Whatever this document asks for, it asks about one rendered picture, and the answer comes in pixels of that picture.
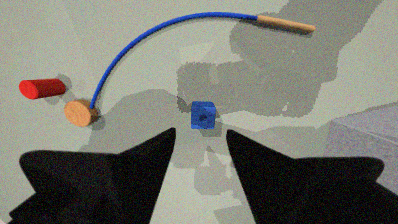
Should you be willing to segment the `blue block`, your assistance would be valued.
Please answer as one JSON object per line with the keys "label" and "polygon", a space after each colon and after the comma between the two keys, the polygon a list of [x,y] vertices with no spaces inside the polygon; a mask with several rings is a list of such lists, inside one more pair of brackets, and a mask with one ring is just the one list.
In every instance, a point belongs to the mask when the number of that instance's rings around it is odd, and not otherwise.
{"label": "blue block", "polygon": [[216,107],[213,102],[193,101],[191,106],[192,129],[214,129]]}

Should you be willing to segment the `orange round disc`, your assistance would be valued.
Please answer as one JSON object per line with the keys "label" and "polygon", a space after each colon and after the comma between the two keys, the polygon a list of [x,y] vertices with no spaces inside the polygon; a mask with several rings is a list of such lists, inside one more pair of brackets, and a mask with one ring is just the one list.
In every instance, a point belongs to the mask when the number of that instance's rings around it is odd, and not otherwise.
{"label": "orange round disc", "polygon": [[86,99],[68,102],[64,106],[64,115],[77,126],[91,125],[97,120],[98,113],[95,107],[89,107],[90,104]]}

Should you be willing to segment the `red cylinder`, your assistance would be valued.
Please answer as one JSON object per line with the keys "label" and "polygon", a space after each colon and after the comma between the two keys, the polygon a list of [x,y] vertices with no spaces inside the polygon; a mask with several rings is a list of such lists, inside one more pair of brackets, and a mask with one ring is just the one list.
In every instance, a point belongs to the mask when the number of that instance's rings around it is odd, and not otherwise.
{"label": "red cylinder", "polygon": [[65,85],[59,79],[22,80],[19,84],[21,94],[29,99],[39,99],[65,93]]}

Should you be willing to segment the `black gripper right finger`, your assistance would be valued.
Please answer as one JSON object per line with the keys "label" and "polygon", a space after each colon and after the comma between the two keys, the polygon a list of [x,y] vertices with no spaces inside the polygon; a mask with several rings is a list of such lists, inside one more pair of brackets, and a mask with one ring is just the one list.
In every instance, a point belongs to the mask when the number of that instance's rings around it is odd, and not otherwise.
{"label": "black gripper right finger", "polygon": [[294,224],[317,183],[376,181],[385,166],[375,157],[290,158],[232,129],[226,141],[255,224]]}

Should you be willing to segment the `blue string with tan wooden stick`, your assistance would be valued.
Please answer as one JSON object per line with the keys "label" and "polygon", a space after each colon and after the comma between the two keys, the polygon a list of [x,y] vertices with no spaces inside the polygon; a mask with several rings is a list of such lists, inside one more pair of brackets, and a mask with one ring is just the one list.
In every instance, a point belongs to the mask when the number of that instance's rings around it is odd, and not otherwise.
{"label": "blue string with tan wooden stick", "polygon": [[314,25],[308,25],[308,24],[303,24],[303,23],[297,23],[297,22],[291,22],[287,21],[285,19],[279,19],[279,18],[274,18],[274,17],[267,17],[267,16],[250,16],[247,14],[242,14],[242,13],[230,13],[230,12],[206,12],[206,13],[197,13],[197,14],[191,14],[191,15],[186,15],[182,16],[180,18],[176,18],[173,20],[170,20],[165,23],[158,24],[149,30],[147,30],[145,33],[141,34],[138,36],[136,39],[134,39],[131,43],[129,43],[115,58],[115,60],[109,65],[109,67],[106,69],[105,73],[103,74],[100,82],[98,83],[96,87],[96,92],[92,98],[90,108],[94,108],[94,103],[95,100],[106,80],[108,77],[109,73],[111,72],[113,66],[116,64],[116,62],[123,57],[133,46],[135,46],[137,43],[139,43],[143,38],[147,37],[148,35],[154,33],[155,31],[162,29],[166,26],[172,25],[174,23],[184,21],[187,19],[193,19],[193,18],[210,18],[210,17],[224,17],[224,18],[239,18],[239,19],[247,19],[247,20],[254,20],[258,23],[264,23],[264,24],[270,24],[270,25],[275,25],[277,27],[282,27],[282,28],[288,28],[288,29],[294,29],[294,30],[300,30],[300,31],[306,31],[312,33],[315,31],[316,26]]}

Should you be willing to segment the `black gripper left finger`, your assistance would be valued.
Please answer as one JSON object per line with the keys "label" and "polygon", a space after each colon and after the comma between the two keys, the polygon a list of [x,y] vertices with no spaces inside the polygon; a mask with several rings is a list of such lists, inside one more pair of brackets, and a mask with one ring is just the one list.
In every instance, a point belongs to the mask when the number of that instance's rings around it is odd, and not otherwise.
{"label": "black gripper left finger", "polygon": [[19,165],[41,189],[107,195],[118,224],[149,224],[176,139],[176,128],[119,154],[28,151]]}

